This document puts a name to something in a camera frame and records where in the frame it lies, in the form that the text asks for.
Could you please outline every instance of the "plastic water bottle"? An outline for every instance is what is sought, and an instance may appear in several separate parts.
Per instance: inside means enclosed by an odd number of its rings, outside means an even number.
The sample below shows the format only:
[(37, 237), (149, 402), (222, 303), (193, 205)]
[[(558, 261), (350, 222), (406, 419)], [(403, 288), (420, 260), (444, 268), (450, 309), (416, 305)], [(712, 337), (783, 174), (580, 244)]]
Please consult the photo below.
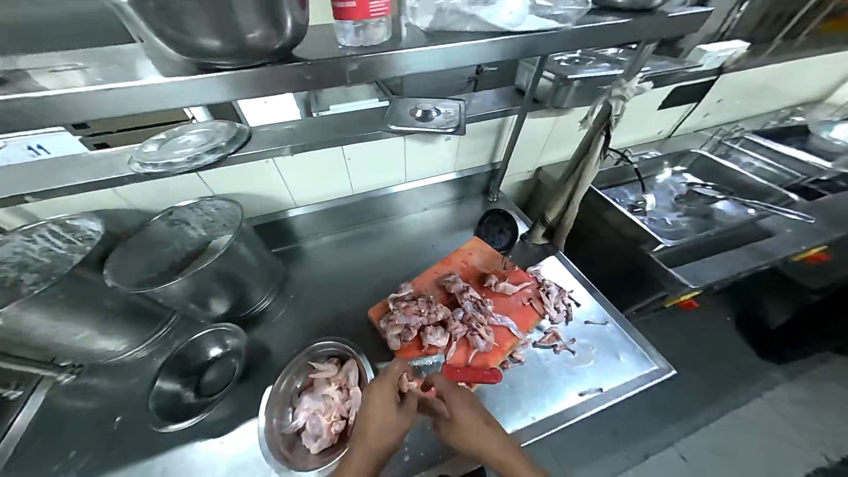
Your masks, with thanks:
[(391, 0), (331, 0), (336, 40), (346, 47), (367, 47), (392, 36)]

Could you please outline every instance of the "plastic bag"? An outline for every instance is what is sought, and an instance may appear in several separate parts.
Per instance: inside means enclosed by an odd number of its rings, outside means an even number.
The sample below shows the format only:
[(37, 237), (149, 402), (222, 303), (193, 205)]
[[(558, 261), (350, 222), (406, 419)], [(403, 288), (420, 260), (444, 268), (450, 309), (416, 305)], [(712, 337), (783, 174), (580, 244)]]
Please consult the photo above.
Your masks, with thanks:
[(538, 31), (573, 26), (591, 0), (408, 0), (407, 17), (424, 31)]

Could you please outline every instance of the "steel shelf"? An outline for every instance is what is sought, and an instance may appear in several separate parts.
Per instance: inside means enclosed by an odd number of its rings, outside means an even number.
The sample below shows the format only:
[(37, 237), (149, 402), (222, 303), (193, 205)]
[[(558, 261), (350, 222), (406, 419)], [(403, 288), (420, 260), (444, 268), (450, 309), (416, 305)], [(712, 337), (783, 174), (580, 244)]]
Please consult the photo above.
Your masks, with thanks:
[(211, 73), (148, 56), (136, 44), (4, 57), (0, 132), (682, 36), (698, 31), (710, 12), (706, 7), (644, 14), (593, 10), (570, 29), (520, 34), (424, 33), (397, 21), (391, 40), (366, 48), (340, 47), (332, 25), (314, 25), (288, 62)]

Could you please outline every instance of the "orange cutting board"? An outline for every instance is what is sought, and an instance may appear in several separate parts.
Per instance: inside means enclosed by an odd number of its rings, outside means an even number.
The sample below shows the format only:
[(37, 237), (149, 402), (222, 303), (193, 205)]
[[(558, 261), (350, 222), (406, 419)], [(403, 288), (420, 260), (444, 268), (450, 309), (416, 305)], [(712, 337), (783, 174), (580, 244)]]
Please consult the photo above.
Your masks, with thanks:
[[(531, 298), (535, 297), (538, 300), (539, 297), (536, 281), (527, 272), (513, 265), (509, 259), (477, 237), (465, 242), (459, 249), (454, 250), (439, 263), (415, 277), (411, 281), (415, 296), (433, 295), (451, 310), (458, 308), (459, 303), (457, 303), (456, 298), (446, 292), (440, 283), (441, 277), (452, 272), (459, 274), (462, 280), (470, 284), (483, 298), (489, 298), (494, 303), (494, 311), (512, 318), (512, 321), (516, 322), (518, 329), (524, 334), (533, 329), (542, 319), (542, 316), (530, 304)], [(501, 280), (509, 278), (510, 283), (513, 284), (525, 282), (533, 282), (533, 284), (512, 296), (495, 293), (483, 287), (483, 281), (489, 274), (494, 274)], [(378, 330), (380, 329), (380, 319), (386, 313), (388, 313), (388, 299), (377, 303), (368, 310), (368, 318)], [(518, 337), (508, 328), (492, 325), (492, 330), (494, 331), (495, 347), (489, 352), (477, 353), (474, 356), (471, 365), (475, 368), (496, 368), (518, 344)], [(394, 355), (410, 360), (438, 353), (438, 349), (432, 346), (426, 352), (421, 348), (421, 338), (416, 336), (412, 341), (395, 351)], [(470, 353), (471, 345), (468, 343), (468, 339), (460, 338), (460, 342), (456, 346), (456, 353), (451, 357), (450, 363), (455, 366), (465, 366)]]

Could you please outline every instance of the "knife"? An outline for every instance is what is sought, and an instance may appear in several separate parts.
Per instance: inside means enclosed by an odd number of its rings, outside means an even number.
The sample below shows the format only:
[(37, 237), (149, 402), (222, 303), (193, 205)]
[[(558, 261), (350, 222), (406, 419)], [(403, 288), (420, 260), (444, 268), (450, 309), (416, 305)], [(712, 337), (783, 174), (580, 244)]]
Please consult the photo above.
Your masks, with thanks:
[[(387, 362), (379, 362), (377, 369), (388, 366)], [(497, 384), (504, 379), (504, 374), (498, 368), (471, 368), (469, 366), (454, 366), (444, 361), (444, 355), (422, 356), (410, 360), (413, 374), (416, 378), (441, 372), (445, 378), (456, 383), (468, 384)]]

